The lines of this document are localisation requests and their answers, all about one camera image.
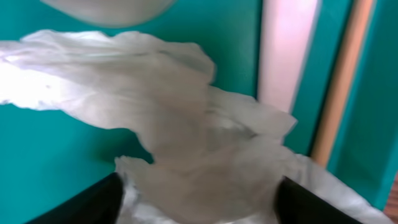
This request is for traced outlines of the white napkin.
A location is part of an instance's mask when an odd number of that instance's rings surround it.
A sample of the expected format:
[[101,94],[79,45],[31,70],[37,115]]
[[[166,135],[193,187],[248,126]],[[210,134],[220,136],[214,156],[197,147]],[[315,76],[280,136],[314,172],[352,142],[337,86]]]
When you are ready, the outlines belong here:
[[284,177],[355,221],[389,223],[334,175],[281,145],[294,117],[211,86],[214,70],[194,43],[136,31],[40,30],[1,42],[1,103],[136,133],[155,162],[116,159],[127,193],[123,223],[276,223]]

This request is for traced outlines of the white paper cup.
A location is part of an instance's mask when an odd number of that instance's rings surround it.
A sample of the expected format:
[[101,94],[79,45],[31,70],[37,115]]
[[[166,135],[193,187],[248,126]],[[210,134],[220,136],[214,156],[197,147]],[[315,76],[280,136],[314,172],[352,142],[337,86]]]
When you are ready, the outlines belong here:
[[42,0],[70,17],[101,27],[122,28],[145,23],[176,0]]

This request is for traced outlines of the wooden chopstick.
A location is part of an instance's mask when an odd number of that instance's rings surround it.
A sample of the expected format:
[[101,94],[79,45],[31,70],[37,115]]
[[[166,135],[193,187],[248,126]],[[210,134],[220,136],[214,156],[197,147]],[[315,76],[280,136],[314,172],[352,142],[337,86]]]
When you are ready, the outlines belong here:
[[311,158],[325,168],[343,119],[373,11],[373,0],[355,0],[341,40]]

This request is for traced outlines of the white plastic spoon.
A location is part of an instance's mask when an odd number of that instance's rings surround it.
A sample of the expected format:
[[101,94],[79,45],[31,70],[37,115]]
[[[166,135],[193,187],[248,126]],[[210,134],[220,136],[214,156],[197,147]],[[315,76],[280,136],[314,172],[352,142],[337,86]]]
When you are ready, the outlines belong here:
[[290,112],[318,19],[318,0],[264,0],[257,98]]

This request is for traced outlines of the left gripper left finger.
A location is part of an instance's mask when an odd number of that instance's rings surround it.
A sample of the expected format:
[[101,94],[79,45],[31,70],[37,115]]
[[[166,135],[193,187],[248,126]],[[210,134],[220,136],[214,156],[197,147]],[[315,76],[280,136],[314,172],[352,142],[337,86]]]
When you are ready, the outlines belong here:
[[115,224],[123,194],[123,182],[114,172],[27,224]]

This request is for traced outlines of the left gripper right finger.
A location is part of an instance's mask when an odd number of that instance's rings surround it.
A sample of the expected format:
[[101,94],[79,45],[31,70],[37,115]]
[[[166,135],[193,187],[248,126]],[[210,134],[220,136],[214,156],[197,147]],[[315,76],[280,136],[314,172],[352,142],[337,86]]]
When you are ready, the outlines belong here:
[[277,188],[275,213],[280,224],[361,224],[288,177]]

